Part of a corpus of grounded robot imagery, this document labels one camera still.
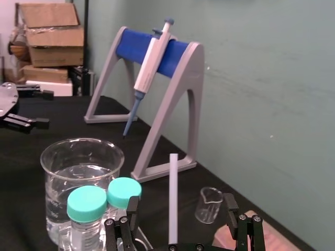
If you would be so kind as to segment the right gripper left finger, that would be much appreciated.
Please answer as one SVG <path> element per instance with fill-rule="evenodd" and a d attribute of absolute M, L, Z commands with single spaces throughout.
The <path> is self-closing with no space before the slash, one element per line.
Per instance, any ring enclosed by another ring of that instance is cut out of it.
<path fill-rule="evenodd" d="M 139 196 L 132 196 L 128 202 L 126 216 L 115 221 L 112 218 L 104 222 L 106 232 L 106 250 L 117 251 L 117 240 L 122 239 L 123 250 L 134 250 L 138 229 Z"/>

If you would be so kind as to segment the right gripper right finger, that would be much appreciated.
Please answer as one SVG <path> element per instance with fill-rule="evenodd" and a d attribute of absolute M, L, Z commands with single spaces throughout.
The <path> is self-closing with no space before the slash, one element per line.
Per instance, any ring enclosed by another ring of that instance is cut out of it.
<path fill-rule="evenodd" d="M 223 194 L 227 209 L 227 226 L 231 237 L 236 241 L 237 251 L 265 251 L 263 219 L 255 214 L 252 217 L 239 212 L 238 204 L 231 193 Z"/>

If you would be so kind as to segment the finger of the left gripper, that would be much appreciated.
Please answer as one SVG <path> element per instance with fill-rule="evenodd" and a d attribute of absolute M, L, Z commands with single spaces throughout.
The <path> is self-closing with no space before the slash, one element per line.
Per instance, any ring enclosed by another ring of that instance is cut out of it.
<path fill-rule="evenodd" d="M 46 118 L 26 118 L 13 113 L 2 118 L 2 125 L 18 130 L 48 129 L 50 120 Z"/>
<path fill-rule="evenodd" d="M 40 85 L 16 85 L 16 89 L 20 98 L 39 97 L 45 100 L 54 99 L 54 92 L 50 90 L 42 90 Z"/>

